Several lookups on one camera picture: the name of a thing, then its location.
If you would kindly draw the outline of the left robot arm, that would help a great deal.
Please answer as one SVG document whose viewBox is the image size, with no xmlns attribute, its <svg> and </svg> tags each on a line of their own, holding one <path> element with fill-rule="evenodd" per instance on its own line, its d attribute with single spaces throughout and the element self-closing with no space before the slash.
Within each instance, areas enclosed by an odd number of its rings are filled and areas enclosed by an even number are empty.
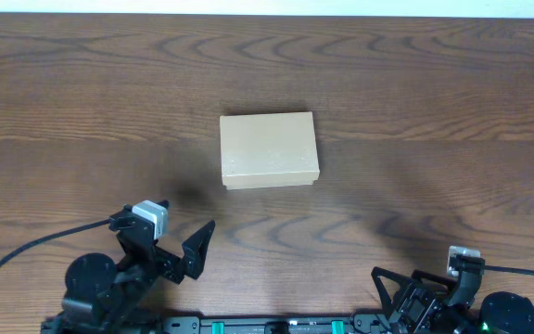
<svg viewBox="0 0 534 334">
<path fill-rule="evenodd" d="M 162 333 L 164 320 L 138 307 L 162 277 L 179 284 L 204 271 L 215 222 L 209 221 L 182 244 L 183 255 L 158 245 L 168 233 L 169 202 L 141 201 L 109 216 L 124 252 L 115 263 L 103 253 L 76 259 L 65 275 L 62 312 L 41 324 L 42 333 Z"/>
</svg>

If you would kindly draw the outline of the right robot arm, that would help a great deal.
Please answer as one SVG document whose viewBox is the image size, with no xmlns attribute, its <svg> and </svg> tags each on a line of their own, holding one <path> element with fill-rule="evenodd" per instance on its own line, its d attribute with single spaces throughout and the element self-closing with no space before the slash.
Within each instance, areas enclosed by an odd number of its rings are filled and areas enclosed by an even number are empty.
<svg viewBox="0 0 534 334">
<path fill-rule="evenodd" d="M 415 270 L 404 276 L 376 267 L 371 272 L 386 333 L 534 334 L 532 301 L 513 292 L 487 295 L 471 309 L 487 271 L 534 276 L 534 271 L 486 264 L 478 256 L 448 256 L 445 278 Z"/>
</svg>

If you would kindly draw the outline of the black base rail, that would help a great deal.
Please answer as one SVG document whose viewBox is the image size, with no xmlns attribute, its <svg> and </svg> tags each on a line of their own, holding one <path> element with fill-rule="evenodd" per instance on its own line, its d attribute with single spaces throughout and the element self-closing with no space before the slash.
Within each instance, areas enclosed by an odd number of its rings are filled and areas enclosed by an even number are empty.
<svg viewBox="0 0 534 334">
<path fill-rule="evenodd" d="M 117 328 L 102 333 L 123 334 L 360 334 L 410 333 L 399 323 L 382 315 L 307 317 L 230 317 L 132 315 Z"/>
</svg>

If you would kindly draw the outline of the cardboard box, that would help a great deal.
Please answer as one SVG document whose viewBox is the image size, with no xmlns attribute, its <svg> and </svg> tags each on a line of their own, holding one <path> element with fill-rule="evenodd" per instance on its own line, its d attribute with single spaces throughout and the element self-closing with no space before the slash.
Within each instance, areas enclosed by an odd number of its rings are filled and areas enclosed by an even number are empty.
<svg viewBox="0 0 534 334">
<path fill-rule="evenodd" d="M 310 111 L 222 116 L 220 144 L 228 190 L 306 186 L 320 176 Z"/>
</svg>

